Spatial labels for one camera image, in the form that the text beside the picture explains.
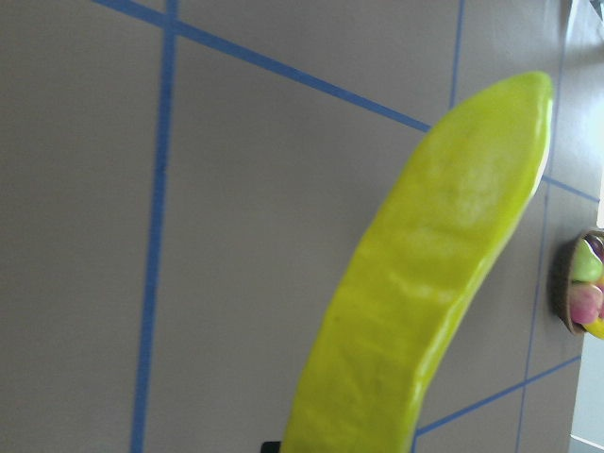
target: basket of fruit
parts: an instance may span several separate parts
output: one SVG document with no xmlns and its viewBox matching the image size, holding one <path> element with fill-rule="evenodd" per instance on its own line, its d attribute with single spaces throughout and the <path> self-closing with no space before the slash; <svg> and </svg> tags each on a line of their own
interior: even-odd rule
<svg viewBox="0 0 604 453">
<path fill-rule="evenodd" d="M 604 230 L 583 231 L 558 250 L 550 292 L 554 311 L 573 334 L 604 338 Z"/>
</svg>

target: brown basket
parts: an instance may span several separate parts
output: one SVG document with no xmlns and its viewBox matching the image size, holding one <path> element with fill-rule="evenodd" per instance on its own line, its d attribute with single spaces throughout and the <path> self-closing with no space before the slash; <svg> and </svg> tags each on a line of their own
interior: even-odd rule
<svg viewBox="0 0 604 453">
<path fill-rule="evenodd" d="M 568 289 L 571 284 L 570 270 L 573 266 L 573 258 L 577 245 L 588 234 L 597 236 L 604 241 L 604 230 L 602 229 L 586 229 L 582 231 L 574 241 L 564 243 L 556 251 L 549 274 L 549 299 L 552 308 L 573 335 L 583 335 L 585 329 L 581 324 L 574 323 L 570 319 L 570 304 L 568 299 Z"/>
</svg>

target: purple fruit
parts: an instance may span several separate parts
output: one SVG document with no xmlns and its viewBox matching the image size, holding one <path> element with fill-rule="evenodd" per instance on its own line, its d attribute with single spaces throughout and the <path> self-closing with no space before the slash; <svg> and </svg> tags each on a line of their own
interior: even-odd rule
<svg viewBox="0 0 604 453">
<path fill-rule="evenodd" d="M 574 283 L 568 290 L 570 317 L 575 323 L 591 324 L 602 308 L 604 294 L 591 283 Z"/>
<path fill-rule="evenodd" d="M 593 234 L 588 234 L 584 239 L 587 241 L 589 246 L 592 247 L 592 250 L 594 250 L 596 256 L 600 258 L 600 260 L 604 261 L 604 243 L 602 240 Z"/>
</svg>

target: tiled floor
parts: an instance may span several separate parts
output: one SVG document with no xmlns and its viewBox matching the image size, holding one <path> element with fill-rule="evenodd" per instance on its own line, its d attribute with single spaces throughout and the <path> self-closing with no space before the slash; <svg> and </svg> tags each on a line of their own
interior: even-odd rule
<svg viewBox="0 0 604 453">
<path fill-rule="evenodd" d="M 0 451 L 280 439 L 330 295 L 424 132 L 540 69 L 552 158 L 415 451 L 566 453 L 581 338 L 545 282 L 554 248 L 596 221 L 604 106 L 601 23 L 578 1 L 566 40 L 569 15 L 553 0 L 5 7 Z"/>
</svg>

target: toy banana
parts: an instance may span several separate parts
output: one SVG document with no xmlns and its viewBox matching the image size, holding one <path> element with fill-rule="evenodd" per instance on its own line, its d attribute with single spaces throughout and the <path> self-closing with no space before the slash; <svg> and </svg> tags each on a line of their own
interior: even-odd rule
<svg viewBox="0 0 604 453">
<path fill-rule="evenodd" d="M 281 453 L 409 450 L 441 358 L 539 184 L 551 104 L 547 75 L 517 75 L 421 141 L 327 309 Z"/>
</svg>

